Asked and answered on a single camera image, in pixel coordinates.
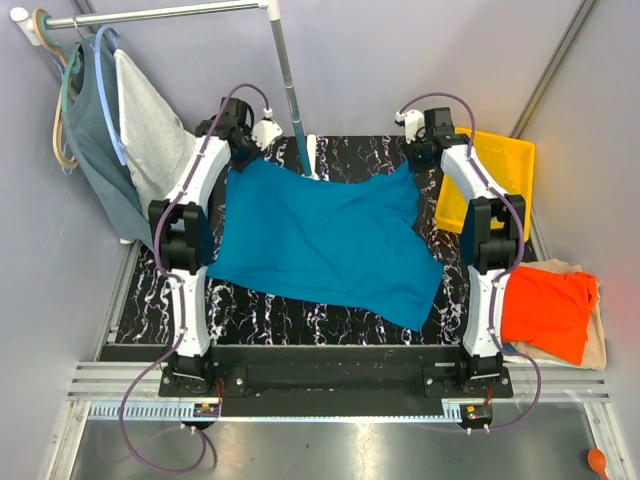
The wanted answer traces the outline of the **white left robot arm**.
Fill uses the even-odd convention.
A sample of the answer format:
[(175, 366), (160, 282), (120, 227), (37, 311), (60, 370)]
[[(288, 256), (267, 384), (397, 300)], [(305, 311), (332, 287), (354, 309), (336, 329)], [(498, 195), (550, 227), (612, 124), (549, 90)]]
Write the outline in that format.
[(204, 303), (206, 271), (214, 254), (208, 202), (228, 165), (244, 167), (260, 156), (264, 138), (253, 133), (254, 126), (247, 102), (222, 99), (219, 112), (201, 123), (201, 135), (173, 187), (149, 205), (156, 264), (171, 288), (171, 356), (201, 360), (211, 348)]

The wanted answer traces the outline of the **blue t-shirt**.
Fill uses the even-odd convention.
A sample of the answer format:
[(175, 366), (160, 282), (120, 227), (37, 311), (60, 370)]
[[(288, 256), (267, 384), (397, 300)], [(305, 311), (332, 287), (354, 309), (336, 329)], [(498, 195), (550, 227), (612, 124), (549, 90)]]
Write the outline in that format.
[(444, 267), (414, 230), (407, 164), (359, 183), (300, 176), (265, 160), (228, 174), (210, 278), (294, 300), (368, 310), (418, 331)]

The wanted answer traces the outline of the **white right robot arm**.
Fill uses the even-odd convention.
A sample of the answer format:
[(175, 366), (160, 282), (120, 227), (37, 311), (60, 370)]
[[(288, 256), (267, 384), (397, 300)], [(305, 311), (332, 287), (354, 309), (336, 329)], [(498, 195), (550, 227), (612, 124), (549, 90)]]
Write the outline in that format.
[(440, 168), (467, 202), (459, 238), (470, 281), (463, 347), (473, 359), (493, 358), (501, 353), (506, 286), (524, 254), (526, 202), (490, 175), (473, 146), (474, 135), (455, 131), (449, 108), (421, 112), (405, 107), (395, 121), (404, 127), (411, 166)]

